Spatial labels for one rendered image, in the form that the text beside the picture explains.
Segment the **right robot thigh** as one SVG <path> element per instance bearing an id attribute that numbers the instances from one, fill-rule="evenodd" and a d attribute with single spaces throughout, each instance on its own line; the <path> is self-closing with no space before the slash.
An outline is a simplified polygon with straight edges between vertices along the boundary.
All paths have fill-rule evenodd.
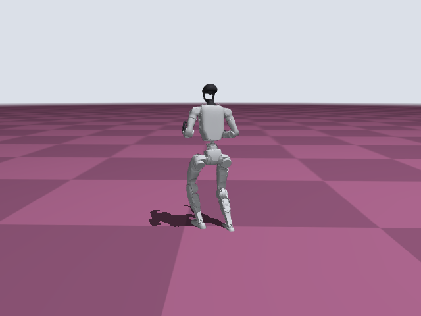
<path id="1" fill-rule="evenodd" d="M 221 154 L 222 162 L 217 164 L 216 168 L 216 178 L 217 178 L 217 191 L 216 196 L 218 199 L 226 198 L 226 180 L 228 176 L 228 167 L 232 164 L 231 159 L 228 155 Z"/>

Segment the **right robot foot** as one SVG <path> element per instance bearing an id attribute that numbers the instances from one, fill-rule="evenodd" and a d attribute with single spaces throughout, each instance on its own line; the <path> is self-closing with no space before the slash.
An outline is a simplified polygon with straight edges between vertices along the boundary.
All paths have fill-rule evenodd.
<path id="1" fill-rule="evenodd" d="M 227 227 L 227 225 L 226 225 L 226 223 L 223 223 L 223 224 L 222 224 L 222 226 L 223 226 L 224 228 L 226 228 L 226 229 L 227 229 L 228 231 L 230 231 L 230 232 L 235 231 L 235 230 L 234 230 L 234 228 L 232 228 L 232 226 L 231 226 L 231 225 L 230 225 L 230 228 L 228 228 L 228 227 Z"/>

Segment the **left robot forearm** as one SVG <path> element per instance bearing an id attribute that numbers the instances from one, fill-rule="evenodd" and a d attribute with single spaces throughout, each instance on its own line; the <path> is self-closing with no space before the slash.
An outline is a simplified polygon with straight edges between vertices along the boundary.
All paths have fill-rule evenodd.
<path id="1" fill-rule="evenodd" d="M 186 130 L 187 130 L 187 129 L 185 129 L 185 131 L 182 131 L 182 133 L 183 133 L 183 135 L 184 135 L 184 137 L 185 137 L 185 138 L 190 138 L 190 137 L 188 137 L 188 136 L 185 136 L 185 134 L 186 134 Z"/>

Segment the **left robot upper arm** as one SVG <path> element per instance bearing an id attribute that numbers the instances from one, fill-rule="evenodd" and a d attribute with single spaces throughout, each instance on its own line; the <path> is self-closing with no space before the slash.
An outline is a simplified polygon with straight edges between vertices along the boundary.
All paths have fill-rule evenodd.
<path id="1" fill-rule="evenodd" d="M 187 130 L 185 136 L 192 137 L 194 134 L 193 127 L 195 126 L 195 122 L 197 120 L 197 115 L 201 112 L 201 107 L 194 107 L 189 112 L 189 117 L 187 121 Z"/>

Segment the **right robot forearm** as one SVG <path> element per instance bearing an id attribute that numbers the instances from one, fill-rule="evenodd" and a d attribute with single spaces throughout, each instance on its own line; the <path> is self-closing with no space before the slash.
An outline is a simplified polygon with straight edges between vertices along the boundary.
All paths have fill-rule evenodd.
<path id="1" fill-rule="evenodd" d="M 230 130 L 229 130 L 229 131 L 225 131 L 225 132 L 223 133 L 222 137 L 223 137 L 223 138 L 232 138 L 232 137 L 230 136 Z"/>

